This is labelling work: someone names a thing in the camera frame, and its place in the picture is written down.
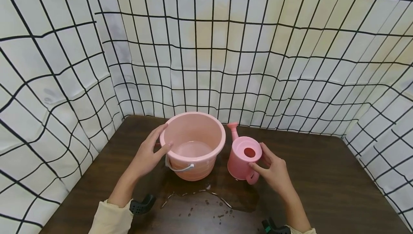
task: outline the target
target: bucket rim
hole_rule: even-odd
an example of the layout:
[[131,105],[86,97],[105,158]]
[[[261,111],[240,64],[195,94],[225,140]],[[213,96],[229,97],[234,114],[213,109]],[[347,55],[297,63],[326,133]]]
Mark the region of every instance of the bucket rim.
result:
[[[178,155],[178,154],[174,153],[171,150],[167,153],[167,155],[170,158],[173,158],[175,160],[179,160],[179,161],[182,161],[182,162],[188,162],[188,163],[200,162],[200,161],[204,161],[204,160],[208,160],[208,159],[211,159],[213,157],[216,157],[218,155],[218,153],[220,153],[221,150],[223,149],[224,144],[225,144],[225,139],[226,139],[224,126],[222,125],[221,122],[218,121],[217,118],[211,116],[210,114],[206,114],[206,113],[203,113],[203,112],[183,112],[183,113],[178,114],[174,117],[171,117],[166,123],[170,123],[170,122],[172,122],[173,120],[175,120],[179,117],[189,115],[189,114],[200,114],[200,115],[209,117],[212,120],[214,120],[214,122],[219,126],[219,128],[221,130],[221,140],[220,140],[219,144],[217,145],[217,147],[212,152],[208,153],[207,155],[200,156],[200,157],[195,157],[195,158],[184,157],[184,156],[181,156],[181,155]],[[162,131],[159,139],[160,139],[161,146],[164,146],[165,145],[165,130]]]

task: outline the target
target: left hand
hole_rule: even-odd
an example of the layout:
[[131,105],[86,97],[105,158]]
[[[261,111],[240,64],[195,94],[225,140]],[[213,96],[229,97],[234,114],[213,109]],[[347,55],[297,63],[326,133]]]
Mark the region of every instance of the left hand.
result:
[[159,163],[161,158],[172,148],[172,142],[165,144],[157,152],[154,152],[155,142],[159,135],[168,127],[168,124],[160,125],[148,135],[146,140],[136,152],[135,157],[128,167],[128,171],[134,172],[137,177],[148,174]]

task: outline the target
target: wooden table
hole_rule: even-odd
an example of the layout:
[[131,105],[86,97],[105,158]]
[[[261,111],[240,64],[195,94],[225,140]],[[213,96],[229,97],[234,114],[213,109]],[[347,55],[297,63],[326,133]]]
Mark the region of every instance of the wooden table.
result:
[[[41,233],[87,233],[98,202],[109,197],[141,142],[165,121],[128,117]],[[277,225],[285,224],[282,204],[262,178],[250,186],[229,175],[226,163],[232,140],[226,131],[225,147],[206,179],[186,182],[161,161],[138,183],[135,199],[142,200],[147,193],[158,199],[149,213],[135,216],[129,233],[265,233],[261,221],[269,216]],[[318,234],[409,233],[340,139],[246,127],[238,133],[265,142],[285,159]]]

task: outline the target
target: hand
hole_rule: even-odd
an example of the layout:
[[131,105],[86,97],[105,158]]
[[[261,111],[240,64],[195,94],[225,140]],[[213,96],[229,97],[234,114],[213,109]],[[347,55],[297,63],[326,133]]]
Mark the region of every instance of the hand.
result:
[[142,177],[148,174],[159,163],[161,158],[171,150],[172,143],[165,144],[157,152],[154,153],[155,142],[159,135],[168,127],[168,124],[160,125],[148,135],[146,140],[142,142],[141,146],[136,152],[135,157],[128,167],[129,172],[134,172],[137,177]]
[[285,160],[272,153],[263,142],[261,142],[260,145],[263,150],[261,160],[269,169],[261,168],[256,163],[250,163],[250,167],[263,176],[270,187],[280,194],[280,196],[288,195],[294,188],[286,169]]

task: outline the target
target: white curtain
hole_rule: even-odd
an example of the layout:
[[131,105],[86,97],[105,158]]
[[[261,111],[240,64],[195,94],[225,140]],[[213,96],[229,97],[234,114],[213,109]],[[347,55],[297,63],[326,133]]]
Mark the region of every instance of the white curtain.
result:
[[0,226],[37,233],[130,114],[343,138],[413,225],[412,0],[0,0]]

